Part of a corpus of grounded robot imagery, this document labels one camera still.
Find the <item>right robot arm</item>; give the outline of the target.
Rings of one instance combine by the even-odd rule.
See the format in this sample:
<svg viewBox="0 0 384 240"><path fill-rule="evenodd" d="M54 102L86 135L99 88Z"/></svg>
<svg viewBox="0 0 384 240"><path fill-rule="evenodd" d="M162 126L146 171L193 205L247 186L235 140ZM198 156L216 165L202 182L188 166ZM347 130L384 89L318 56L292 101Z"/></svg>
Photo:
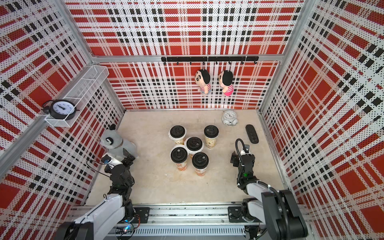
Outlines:
<svg viewBox="0 0 384 240"><path fill-rule="evenodd" d="M308 236L308 227L290 190L276 190L254 176L255 156L235 152L230 163L238 168L237 187L250 198L239 207L229 207L231 223L259 223L273 240L295 240Z"/></svg>

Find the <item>black cup lid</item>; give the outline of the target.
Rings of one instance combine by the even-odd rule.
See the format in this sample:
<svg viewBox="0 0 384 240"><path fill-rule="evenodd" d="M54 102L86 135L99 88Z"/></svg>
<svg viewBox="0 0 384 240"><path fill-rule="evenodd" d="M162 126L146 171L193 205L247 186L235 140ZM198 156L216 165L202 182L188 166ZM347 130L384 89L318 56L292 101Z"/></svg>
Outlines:
<svg viewBox="0 0 384 240"><path fill-rule="evenodd" d="M186 129L183 126L176 125L170 129L170 136L175 139L182 138L186 133Z"/></svg>

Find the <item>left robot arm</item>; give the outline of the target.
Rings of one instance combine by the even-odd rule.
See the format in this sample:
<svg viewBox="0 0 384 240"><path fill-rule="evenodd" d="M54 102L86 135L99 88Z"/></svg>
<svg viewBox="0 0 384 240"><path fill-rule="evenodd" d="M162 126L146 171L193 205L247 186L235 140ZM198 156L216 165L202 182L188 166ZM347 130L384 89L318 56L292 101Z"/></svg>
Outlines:
<svg viewBox="0 0 384 240"><path fill-rule="evenodd" d="M110 190L98 205L84 215L59 226L54 236L55 240L103 240L110 230L122 220L135 217L130 195L135 180L130 172L130 166L136 159L126 150L122 160L106 153L102 163L106 166L112 181Z"/></svg>

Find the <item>translucent leak-proof paper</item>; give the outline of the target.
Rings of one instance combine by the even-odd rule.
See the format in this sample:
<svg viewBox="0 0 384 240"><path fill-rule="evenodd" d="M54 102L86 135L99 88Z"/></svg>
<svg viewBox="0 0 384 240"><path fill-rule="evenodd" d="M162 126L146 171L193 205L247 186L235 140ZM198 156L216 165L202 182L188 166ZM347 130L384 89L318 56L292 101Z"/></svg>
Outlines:
<svg viewBox="0 0 384 240"><path fill-rule="evenodd" d="M186 132L185 129L170 129L169 137L173 141L179 141L185 138Z"/></svg>

